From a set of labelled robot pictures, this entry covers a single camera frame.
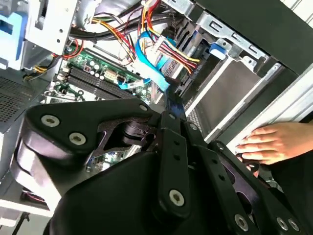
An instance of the perforated metal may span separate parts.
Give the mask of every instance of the perforated metal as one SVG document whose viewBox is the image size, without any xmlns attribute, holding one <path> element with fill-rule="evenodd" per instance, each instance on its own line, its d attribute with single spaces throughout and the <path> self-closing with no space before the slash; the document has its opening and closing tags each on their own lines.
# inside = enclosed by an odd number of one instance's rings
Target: perforated metal
<svg viewBox="0 0 313 235">
<path fill-rule="evenodd" d="M 17 112 L 34 94 L 31 88 L 0 76 L 0 127 L 11 119 L 16 119 Z"/>
</svg>

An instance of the hand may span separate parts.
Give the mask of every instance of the hand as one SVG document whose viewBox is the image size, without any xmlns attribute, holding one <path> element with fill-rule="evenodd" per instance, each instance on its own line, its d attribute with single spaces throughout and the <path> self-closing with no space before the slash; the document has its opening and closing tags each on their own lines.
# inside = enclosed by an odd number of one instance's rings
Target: hand
<svg viewBox="0 0 313 235">
<path fill-rule="evenodd" d="M 273 164 L 313 149 L 313 125 L 284 122 L 253 131 L 236 147 L 243 158 Z"/>
</svg>

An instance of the green circuit board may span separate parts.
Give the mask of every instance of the green circuit board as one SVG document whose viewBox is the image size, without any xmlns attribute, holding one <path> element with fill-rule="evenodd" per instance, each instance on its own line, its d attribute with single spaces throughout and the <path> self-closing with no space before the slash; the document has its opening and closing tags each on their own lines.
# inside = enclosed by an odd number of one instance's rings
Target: green circuit board
<svg viewBox="0 0 313 235">
<path fill-rule="evenodd" d="M 84 50 L 78 56 L 68 59 L 67 62 L 70 66 L 77 67 L 91 75 L 98 74 L 99 79 L 104 79 L 114 84 L 117 84 L 118 79 L 122 79 L 126 83 L 136 82 L 142 79 L 139 75 L 128 71 L 126 68 L 109 60 L 102 60 Z M 152 89 L 150 84 L 130 89 L 130 92 L 145 103 L 151 103 Z"/>
<path fill-rule="evenodd" d="M 84 50 L 78 56 L 70 58 L 68 62 L 71 65 L 84 70 L 85 72 L 95 71 L 98 74 L 104 74 L 107 70 L 110 70 L 116 73 L 116 77 L 119 76 L 125 79 L 126 82 L 135 82 L 141 80 L 140 76 L 126 70 L 125 68 L 120 67 L 119 65 L 115 65 L 114 63 L 106 62 Z"/>
</svg>

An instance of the blue drive latch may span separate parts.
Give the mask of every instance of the blue drive latch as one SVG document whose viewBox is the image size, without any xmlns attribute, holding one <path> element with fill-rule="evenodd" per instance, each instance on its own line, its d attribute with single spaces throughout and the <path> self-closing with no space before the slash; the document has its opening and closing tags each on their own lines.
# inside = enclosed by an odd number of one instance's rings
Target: blue drive latch
<svg viewBox="0 0 313 235">
<path fill-rule="evenodd" d="M 12 12 L 9 17 L 0 14 L 0 58 L 8 62 L 19 59 L 27 20 L 24 12 Z"/>
</svg>

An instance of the cable bundle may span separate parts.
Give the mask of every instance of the cable bundle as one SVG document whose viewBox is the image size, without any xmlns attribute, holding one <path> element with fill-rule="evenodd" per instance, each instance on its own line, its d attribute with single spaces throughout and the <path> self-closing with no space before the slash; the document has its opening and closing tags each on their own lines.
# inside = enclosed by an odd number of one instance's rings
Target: cable bundle
<svg viewBox="0 0 313 235">
<path fill-rule="evenodd" d="M 141 24 L 138 25 L 138 36 L 143 32 L 147 32 L 149 38 L 152 41 L 152 44 L 155 45 L 157 40 L 161 37 L 159 33 L 153 30 L 153 24 L 151 21 L 153 11 L 157 8 L 157 6 L 161 3 L 161 0 L 157 0 L 154 5 L 149 7 L 149 4 L 152 0 L 147 0 L 144 3 L 144 7 L 141 12 Z M 145 51 L 144 42 L 140 44 L 141 50 Z M 162 44 L 159 47 L 159 50 L 162 54 L 167 55 L 171 59 L 177 61 L 182 64 L 184 68 L 187 69 L 189 73 L 192 72 L 192 69 L 197 67 L 198 59 L 190 58 L 185 55 L 181 51 L 179 51 L 169 40 L 164 39 Z"/>
</svg>

